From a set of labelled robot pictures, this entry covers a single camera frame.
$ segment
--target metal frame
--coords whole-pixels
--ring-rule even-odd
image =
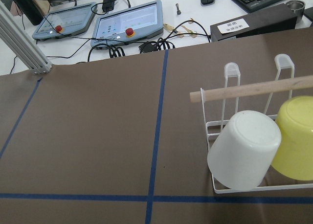
[[[0,1],[0,38],[22,60],[22,62],[37,73],[48,73],[51,61],[42,53],[34,40],[21,30],[13,16]]]

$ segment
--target plastic cup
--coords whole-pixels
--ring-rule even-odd
[[[224,186],[251,190],[262,182],[280,142],[279,128],[271,118],[255,111],[238,112],[210,148],[209,169]]]
[[[282,142],[272,162],[273,168],[292,179],[313,180],[313,96],[286,101],[276,123]]]

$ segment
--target desk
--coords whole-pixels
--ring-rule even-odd
[[[242,84],[273,80],[279,53],[312,74],[312,42],[305,28],[1,76],[0,223],[311,223],[312,189],[214,194],[189,92],[223,87],[228,62]]]
[[[84,4],[88,2],[102,2],[103,0],[80,0],[78,1],[78,4]],[[140,5],[149,1],[153,0],[130,0],[131,5]],[[179,23],[189,20],[190,18],[195,19],[200,24],[203,25],[203,27],[206,29],[208,34],[210,34],[210,25],[216,24],[222,21],[229,20],[231,18],[239,17],[242,15],[245,15],[246,12],[242,10],[240,7],[238,7],[234,2],[231,0],[216,0],[213,5],[208,6],[201,6],[200,0],[161,0],[163,5],[163,20],[164,23],[171,24],[172,26],[177,26]],[[306,8],[313,6],[313,0],[303,0],[306,3]],[[176,14],[176,7],[175,4],[179,4],[179,8],[181,10],[181,15]],[[59,5],[56,7],[53,7],[52,9],[59,9],[59,8],[66,8],[73,6],[73,3],[66,3],[64,5]],[[126,0],[118,0],[117,4],[115,5],[114,11],[122,10],[127,8]],[[93,22],[91,23],[89,30],[79,35],[80,37],[89,38],[92,37],[92,33],[95,26],[95,21],[98,15],[93,19]],[[18,24],[22,26],[22,19],[20,17],[16,17]],[[35,26],[33,26],[28,19],[24,18],[24,24],[26,27],[26,32],[31,36],[32,33],[35,31]],[[303,19],[300,23],[296,25],[296,28],[303,28],[310,26],[311,22],[303,16]],[[193,29],[197,32],[202,33],[202,30],[199,26],[196,24],[187,24],[188,28]],[[162,37],[166,37],[169,33],[167,31],[164,31]],[[150,40],[157,40],[157,38],[160,36],[157,36]],[[198,36],[197,38],[193,39],[191,37],[184,37],[184,38],[174,38],[171,40],[176,47],[184,47],[184,46],[190,46],[190,45],[198,45],[203,44],[207,42],[207,39],[205,37]],[[72,39],[72,38],[64,38],[60,40],[49,40],[38,42],[39,48],[44,52],[46,56],[70,56],[75,52],[75,50],[82,45],[84,41],[79,39]],[[0,43],[0,47],[3,47],[2,50],[7,50],[6,45],[3,43]],[[126,55],[134,55],[138,54],[138,45],[132,44],[128,46],[124,46]],[[85,62],[87,61],[88,52],[90,50],[90,42],[88,42],[75,56],[73,56],[71,59],[58,59],[58,58],[52,58],[51,61],[54,64],[75,64],[78,62]],[[5,66],[0,70],[0,74],[8,74],[11,70],[11,67],[13,65],[13,59],[15,55],[11,53],[1,53],[0,59],[5,60]],[[100,59],[107,59],[109,58],[109,54],[105,50],[95,50],[93,51],[91,55],[90,60],[100,60]],[[19,72],[22,70],[26,70],[25,65],[20,61],[17,60],[16,67],[14,69],[14,72]]]

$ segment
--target black box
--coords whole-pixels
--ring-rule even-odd
[[[218,25],[233,22],[238,19],[244,19],[249,27],[226,34],[222,34],[217,28]],[[217,42],[225,39],[247,37],[294,29],[296,21],[297,16],[295,13],[293,13],[285,4],[279,4],[228,21],[211,25],[211,40],[213,42]]]

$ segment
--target red emergency stop button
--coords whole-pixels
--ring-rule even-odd
[[[127,37],[132,37],[135,35],[135,31],[131,27],[127,28],[125,32]]]
[[[61,25],[58,25],[54,28],[57,32],[62,32],[63,31],[63,28]]]

